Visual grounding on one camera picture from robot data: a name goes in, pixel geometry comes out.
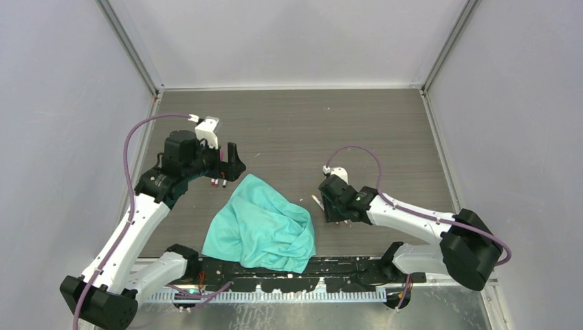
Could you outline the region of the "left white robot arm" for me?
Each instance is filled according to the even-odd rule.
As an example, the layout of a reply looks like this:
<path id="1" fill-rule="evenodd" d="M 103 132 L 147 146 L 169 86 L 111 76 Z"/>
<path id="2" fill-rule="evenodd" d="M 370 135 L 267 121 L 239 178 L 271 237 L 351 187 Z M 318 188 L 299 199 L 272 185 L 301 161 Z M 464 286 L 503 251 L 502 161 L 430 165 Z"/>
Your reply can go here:
<path id="1" fill-rule="evenodd" d="M 191 181 L 208 177 L 234 182 L 245 170 L 234 142 L 223 152 L 206 133 L 173 131 L 154 167 L 139 178 L 129 208 L 106 245 L 81 275 L 66 276 L 60 284 L 74 315 L 73 328 L 84 320 L 102 329 L 127 329 L 138 307 L 159 289 L 177 280 L 195 282 L 202 271 L 199 254 L 178 243 L 135 275 L 130 271 Z"/>

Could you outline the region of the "orange-tipped white pen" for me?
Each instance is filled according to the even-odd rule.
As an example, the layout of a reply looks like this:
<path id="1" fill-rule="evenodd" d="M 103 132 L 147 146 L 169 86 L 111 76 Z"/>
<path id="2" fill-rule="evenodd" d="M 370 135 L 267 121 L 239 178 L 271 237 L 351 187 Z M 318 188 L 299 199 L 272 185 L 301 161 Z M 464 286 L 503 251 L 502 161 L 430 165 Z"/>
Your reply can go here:
<path id="1" fill-rule="evenodd" d="M 319 207 L 321 210 L 324 210 L 324 209 L 325 209 L 325 207 L 324 207 L 323 203 L 321 202 L 321 200 L 319 200 L 319 198 L 317 198 L 317 196 L 315 196 L 315 195 L 311 195 L 311 198 L 314 200 L 314 202 L 315 202 L 315 203 L 318 205 L 318 207 Z"/>

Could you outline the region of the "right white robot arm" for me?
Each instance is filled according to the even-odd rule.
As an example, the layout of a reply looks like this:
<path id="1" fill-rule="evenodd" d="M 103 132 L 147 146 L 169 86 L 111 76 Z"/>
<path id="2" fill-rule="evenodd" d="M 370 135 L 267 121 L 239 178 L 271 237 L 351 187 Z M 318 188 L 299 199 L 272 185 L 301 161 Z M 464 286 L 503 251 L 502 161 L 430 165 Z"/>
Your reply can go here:
<path id="1" fill-rule="evenodd" d="M 456 214 L 427 210 L 371 187 L 356 190 L 338 175 L 327 175 L 318 190 L 328 222 L 349 220 L 392 228 L 423 242 L 391 243 L 380 267 L 390 282 L 416 273 L 444 274 L 467 289 L 481 291 L 503 254 L 502 243 L 471 210 Z"/>

